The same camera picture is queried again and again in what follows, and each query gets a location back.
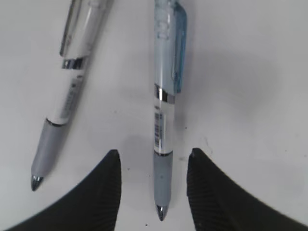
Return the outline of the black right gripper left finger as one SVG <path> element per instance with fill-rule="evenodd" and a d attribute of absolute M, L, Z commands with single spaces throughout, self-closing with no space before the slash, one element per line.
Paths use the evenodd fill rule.
<path fill-rule="evenodd" d="M 113 231 L 122 194 L 118 150 L 110 150 L 74 189 L 12 231 Z"/>

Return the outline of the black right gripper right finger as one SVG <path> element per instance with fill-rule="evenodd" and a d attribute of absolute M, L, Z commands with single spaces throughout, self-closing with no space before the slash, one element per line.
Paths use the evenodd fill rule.
<path fill-rule="evenodd" d="M 192 148 L 186 194 L 197 231 L 306 231 L 304 225 L 258 200 L 200 148 Z"/>

